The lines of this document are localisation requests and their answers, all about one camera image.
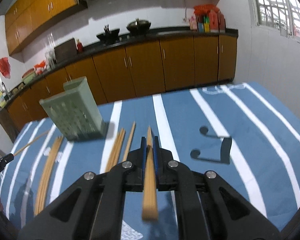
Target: kitchen counter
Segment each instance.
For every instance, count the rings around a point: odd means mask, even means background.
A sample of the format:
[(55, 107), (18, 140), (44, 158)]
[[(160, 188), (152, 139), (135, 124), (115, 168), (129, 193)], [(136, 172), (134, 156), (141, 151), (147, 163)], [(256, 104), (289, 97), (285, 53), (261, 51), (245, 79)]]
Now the kitchen counter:
[(238, 37), (238, 30), (237, 29), (226, 29), (226, 33), (199, 33), (196, 31), (191, 31), (188, 26), (181, 26), (181, 27), (165, 27), (165, 28), (155, 28), (150, 29), (146, 35), (140, 35), (137, 37), (130, 36), (129, 33), (122, 34), (119, 36), (119, 40), (114, 44), (104, 44), (103, 42), (99, 41), (88, 46), (84, 47), (84, 52), (74, 55), (71, 58), (68, 58), (58, 64), (55, 65), (54, 68), (45, 71), (43, 74), (36, 76), (29, 84), (26, 84), (21, 90), (18, 91), (16, 95), (13, 95), (10, 99), (7, 100), (7, 104), (4, 108), (9, 106), (11, 102), (13, 102), (14, 98), (20, 96), (27, 88), (31, 87), (34, 83), (41, 80), (42, 78), (48, 76), (49, 74), (58, 71), (59, 69), (73, 64), (79, 60), (85, 59), (92, 55), (96, 55), (98, 53), (105, 52), (107, 50), (111, 50), (114, 48), (130, 45), (130, 44), (137, 44), (143, 43), (147, 41), (154, 41), (159, 39), (168, 39), (174, 37), (181, 37), (181, 36), (219, 36), (219, 35), (227, 35), (231, 37)]

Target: silver screw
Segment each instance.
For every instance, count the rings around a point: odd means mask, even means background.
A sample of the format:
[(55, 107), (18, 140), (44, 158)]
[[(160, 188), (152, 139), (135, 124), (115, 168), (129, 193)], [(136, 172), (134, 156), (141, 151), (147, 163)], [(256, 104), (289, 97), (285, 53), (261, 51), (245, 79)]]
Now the silver screw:
[(86, 172), (86, 173), (84, 174), (84, 178), (85, 178), (86, 180), (93, 179), (93, 178), (94, 178), (94, 173), (91, 172), (91, 171)]
[(177, 161), (169, 161), (168, 162), (168, 165), (170, 166), (170, 167), (172, 167), (172, 168), (175, 168), (175, 167), (177, 167), (178, 165), (179, 165), (179, 163), (177, 162)]
[(125, 169), (131, 168), (132, 167), (132, 162), (129, 162), (129, 161), (123, 162), (122, 167), (124, 167)]
[(217, 176), (214, 171), (207, 171), (206, 175), (209, 179), (214, 179)]

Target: white wall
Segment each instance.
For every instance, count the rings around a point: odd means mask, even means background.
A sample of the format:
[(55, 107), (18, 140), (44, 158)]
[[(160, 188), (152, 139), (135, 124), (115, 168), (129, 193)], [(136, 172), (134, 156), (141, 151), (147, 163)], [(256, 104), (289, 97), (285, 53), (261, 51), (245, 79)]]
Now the white wall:
[(266, 87), (300, 118), (300, 40), (256, 26), (252, 0), (213, 0), (229, 28), (239, 29), (236, 83)]
[(2, 57), (8, 57), (8, 61), (11, 66), (11, 78), (6, 79), (0, 73), (0, 78), (6, 85), (7, 89), (13, 89), (16, 85), (22, 82), (22, 75), (26, 72), (25, 64), (23, 63), (22, 54), (18, 53), (13, 57), (9, 57), (6, 31), (5, 31), (5, 21), (4, 16), (0, 16), (0, 59)]
[[(192, 15), (195, 5), (210, 2), (186, 0), (188, 17)], [(44, 60), (44, 42), (50, 33), (55, 45), (75, 38), (86, 46), (99, 41), (96, 34), (103, 32), (107, 24), (110, 29), (120, 28), (120, 34), (128, 33), (127, 24), (137, 17), (149, 20), (151, 28), (189, 25), (183, 22), (184, 0), (93, 0), (88, 3), (88, 9), (50, 28), (22, 51), (26, 69)]]

